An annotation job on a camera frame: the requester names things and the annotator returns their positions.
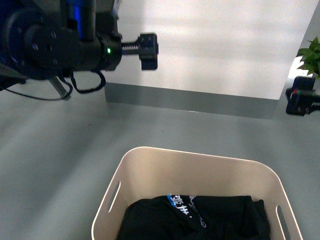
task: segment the printed logo on shirt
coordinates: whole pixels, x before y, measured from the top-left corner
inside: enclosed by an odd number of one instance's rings
[[[195,199],[196,196],[189,196],[190,199],[190,203],[188,203],[188,205],[192,208],[192,210],[198,215],[199,219],[200,219],[200,224],[203,228],[207,227],[207,224],[205,223],[205,220],[200,216],[198,210],[195,207],[195,204],[193,203],[193,199]],[[187,215],[189,218],[192,218],[191,215],[189,215],[189,210],[187,205],[185,205],[183,199],[181,198],[180,195],[167,195],[167,198],[170,202],[170,204],[179,209],[182,213],[184,213],[185,215]]]
[[[184,204],[184,201],[180,197],[180,195],[171,196],[168,195],[167,198],[169,199],[172,206],[179,209],[181,212],[183,212],[185,215],[189,214],[188,207]]]

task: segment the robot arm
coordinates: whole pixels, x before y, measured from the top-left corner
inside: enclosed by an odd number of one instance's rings
[[[0,0],[0,90],[26,79],[114,71],[123,55],[139,55],[142,70],[156,70],[157,35],[122,42],[118,1],[105,1],[111,7],[102,22],[96,18],[96,0],[60,0],[60,19],[32,0]]]

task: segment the green leaves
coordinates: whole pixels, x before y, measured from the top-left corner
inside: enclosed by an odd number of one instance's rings
[[[313,51],[310,50],[309,48],[300,48],[296,56],[300,57],[300,56],[308,55],[311,53],[313,53]]]
[[[297,53],[297,57],[302,57],[300,62],[303,62],[303,65],[297,69],[307,70],[308,75],[312,73],[320,73],[320,43],[319,39],[316,36],[313,41],[309,41],[309,48],[301,48]]]

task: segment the gray floor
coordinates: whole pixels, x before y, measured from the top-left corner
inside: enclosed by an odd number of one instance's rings
[[[47,97],[53,90],[37,82],[13,89]],[[282,180],[304,239],[318,239],[320,114],[288,116],[285,106],[282,96],[273,119],[256,119],[107,104],[103,91],[67,102],[0,92],[0,239],[91,239],[121,157],[138,146],[267,164]]]

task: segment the white wall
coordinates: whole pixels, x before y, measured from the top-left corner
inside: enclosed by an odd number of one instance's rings
[[[157,71],[123,57],[110,82],[280,98],[317,0],[122,0],[124,41],[156,32]]]

